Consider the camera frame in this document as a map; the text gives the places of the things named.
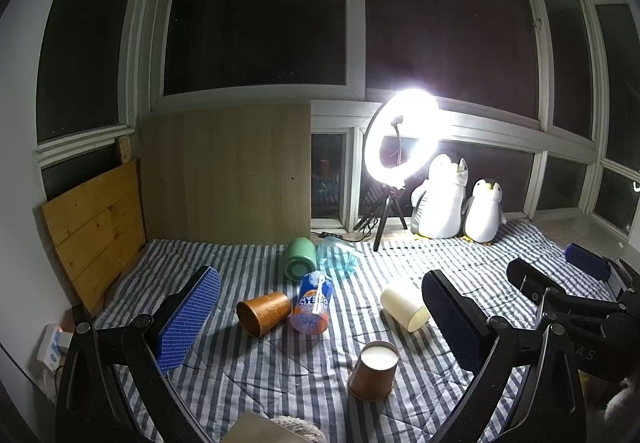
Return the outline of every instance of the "glass pane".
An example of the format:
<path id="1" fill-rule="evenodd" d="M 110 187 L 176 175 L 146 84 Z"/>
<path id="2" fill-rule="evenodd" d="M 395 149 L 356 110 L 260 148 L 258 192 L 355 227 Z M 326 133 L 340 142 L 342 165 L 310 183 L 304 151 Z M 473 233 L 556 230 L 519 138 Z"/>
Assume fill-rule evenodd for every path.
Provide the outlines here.
<path id="1" fill-rule="evenodd" d="M 404 162 L 417 140 L 403 138 L 401 159 Z M 479 179 L 494 179 L 502 187 L 502 210 L 504 212 L 521 212 L 524 199 L 529 188 L 529 177 L 533 167 L 533 154 L 517 150 L 502 149 L 500 147 L 481 146 L 479 144 L 464 144 L 442 140 L 428 163 L 416 174 L 411 176 L 404 185 L 404 191 L 399 199 L 402 214 L 409 217 L 412 212 L 411 192 L 427 178 L 431 160 L 438 154 L 447 154 L 452 161 L 464 158 L 467 164 L 469 178 L 466 183 L 466 196 L 470 196 L 476 181 Z M 380 149 L 383 165 L 394 166 L 398 159 L 398 139 L 386 136 Z M 382 196 L 382 184 L 369 176 L 366 168 L 362 168 L 360 179 L 360 208 L 361 216 L 367 214 Z"/>
<path id="2" fill-rule="evenodd" d="M 116 168 L 120 164 L 115 144 L 92 150 L 42 169 L 42 182 L 47 200 Z"/>
<path id="3" fill-rule="evenodd" d="M 538 200 L 538 210 L 577 207 L 587 166 L 549 156 Z"/>
<path id="4" fill-rule="evenodd" d="M 118 123 L 118 63 L 129 0 L 53 0 L 42 41 L 38 141 Z"/>
<path id="5" fill-rule="evenodd" d="M 595 213 L 625 233 L 631 232 L 640 197 L 634 183 L 620 174 L 603 169 L 596 201 Z"/>
<path id="6" fill-rule="evenodd" d="M 340 216 L 342 134 L 311 135 L 311 217 Z"/>
<path id="7" fill-rule="evenodd" d="M 345 84 L 344 0 L 173 0 L 165 94 Z"/>
<path id="8" fill-rule="evenodd" d="M 367 87 L 538 118 L 529 0 L 366 0 Z"/>
<path id="9" fill-rule="evenodd" d="M 554 55 L 554 125 L 591 137 L 591 55 L 579 0 L 545 0 Z"/>
<path id="10" fill-rule="evenodd" d="M 609 70 L 607 158 L 640 170 L 640 42 L 628 4 L 597 6 Z"/>

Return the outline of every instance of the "lamp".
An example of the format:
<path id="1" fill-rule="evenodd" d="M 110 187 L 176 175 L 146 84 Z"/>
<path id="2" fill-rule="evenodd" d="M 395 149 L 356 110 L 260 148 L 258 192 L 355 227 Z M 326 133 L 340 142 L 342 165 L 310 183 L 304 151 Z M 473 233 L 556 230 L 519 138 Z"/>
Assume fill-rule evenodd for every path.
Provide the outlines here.
<path id="1" fill-rule="evenodd" d="M 398 138 L 398 158 L 395 166 L 385 167 L 380 160 L 380 147 L 384 137 L 394 133 Z M 418 144 L 406 162 L 402 162 L 401 136 L 418 139 Z M 399 191 L 404 188 L 406 179 L 429 161 L 441 136 L 442 117 L 436 100 L 420 89 L 399 92 L 380 106 L 371 118 L 364 137 L 364 164 L 369 175 L 383 184 L 383 195 L 355 229 L 366 230 L 371 222 L 377 221 L 376 214 L 382 210 L 373 251 L 378 251 L 380 246 L 390 208 L 395 208 L 402 227 L 406 230 L 406 222 L 398 202 Z"/>

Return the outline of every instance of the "striped blanket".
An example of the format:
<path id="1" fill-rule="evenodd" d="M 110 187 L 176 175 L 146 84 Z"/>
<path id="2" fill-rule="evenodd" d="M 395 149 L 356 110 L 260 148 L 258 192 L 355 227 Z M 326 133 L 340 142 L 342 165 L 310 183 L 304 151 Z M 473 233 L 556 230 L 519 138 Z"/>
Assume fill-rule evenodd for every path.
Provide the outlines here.
<path id="1" fill-rule="evenodd" d="M 153 240 L 138 268 L 118 287 L 97 327 L 129 323 L 153 312 L 202 264 L 222 276 L 220 301 L 198 335 L 184 365 L 169 379 L 213 441 L 219 442 L 238 416 L 252 410 L 267 417 L 290 415 L 312 421 L 331 443 L 428 441 L 462 397 L 473 376 L 460 369 L 433 319 L 415 333 L 380 312 L 386 282 L 399 277 L 420 286 L 423 274 L 441 269 L 463 295 L 487 315 L 500 314 L 515 327 L 532 327 L 535 307 L 506 279 L 507 264 L 522 257 L 574 295 L 608 299 L 604 285 L 566 264 L 562 250 L 524 222 L 510 222 L 492 246 L 461 239 L 390 241 L 378 253 L 369 244 L 363 266 L 349 279 L 335 279 L 329 329 L 317 337 L 288 323 L 261 339 L 239 327 L 236 303 L 272 291 L 293 297 L 294 283 L 278 270 L 283 246 L 222 246 Z M 396 384 L 384 401 L 365 403 L 347 391 L 347 377 L 364 344 L 394 343 L 401 352 Z M 126 368 L 118 369 L 124 391 L 145 435 L 161 438 L 145 411 Z M 524 369 L 514 369 L 487 426 L 484 440 L 500 430 Z"/>

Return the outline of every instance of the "penguin plush toy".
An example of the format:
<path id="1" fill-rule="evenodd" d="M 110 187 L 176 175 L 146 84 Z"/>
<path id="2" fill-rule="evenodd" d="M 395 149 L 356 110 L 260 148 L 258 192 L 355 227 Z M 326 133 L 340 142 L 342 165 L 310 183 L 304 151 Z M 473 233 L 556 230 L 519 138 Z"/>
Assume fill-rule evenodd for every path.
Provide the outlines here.
<path id="1" fill-rule="evenodd" d="M 502 188 L 498 183 L 481 179 L 474 185 L 473 195 L 465 204 L 465 238 L 476 243 L 489 243 L 498 226 L 507 220 L 502 212 Z"/>
<path id="2" fill-rule="evenodd" d="M 458 235 L 467 178 L 464 158 L 455 163 L 446 154 L 436 156 L 429 179 L 412 194 L 411 231 L 430 239 Z"/>

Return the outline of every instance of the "green thermos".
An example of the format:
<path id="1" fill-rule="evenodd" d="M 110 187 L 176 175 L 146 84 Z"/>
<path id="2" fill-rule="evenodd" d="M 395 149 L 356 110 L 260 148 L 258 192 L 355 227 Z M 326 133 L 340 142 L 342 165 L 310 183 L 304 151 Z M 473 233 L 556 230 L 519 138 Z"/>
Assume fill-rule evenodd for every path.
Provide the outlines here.
<path id="1" fill-rule="evenodd" d="M 297 237 L 287 245 L 282 262 L 282 272 L 287 279 L 302 280 L 316 270 L 316 247 L 310 239 Z"/>

